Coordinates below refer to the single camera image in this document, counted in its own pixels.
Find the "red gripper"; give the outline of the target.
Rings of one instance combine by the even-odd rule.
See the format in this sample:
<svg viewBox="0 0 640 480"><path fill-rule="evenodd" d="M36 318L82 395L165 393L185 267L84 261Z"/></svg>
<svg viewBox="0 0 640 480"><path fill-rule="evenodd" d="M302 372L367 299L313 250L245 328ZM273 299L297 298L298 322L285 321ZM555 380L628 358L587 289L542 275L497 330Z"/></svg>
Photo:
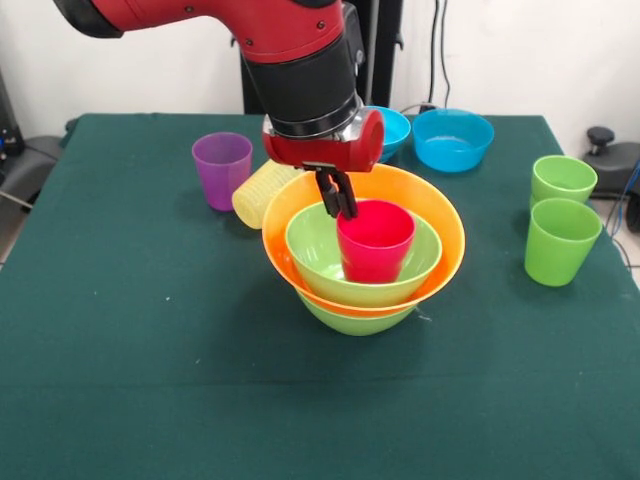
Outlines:
<svg viewBox="0 0 640 480"><path fill-rule="evenodd" d="M359 110L352 121L330 135L310 139L287 138L278 134L265 116L262 141L269 157L277 163L300 169L334 168L332 174L318 169L315 179L324 206L331 217L358 216L358 207L347 173L370 172L382 155L384 121L373 108Z"/></svg>

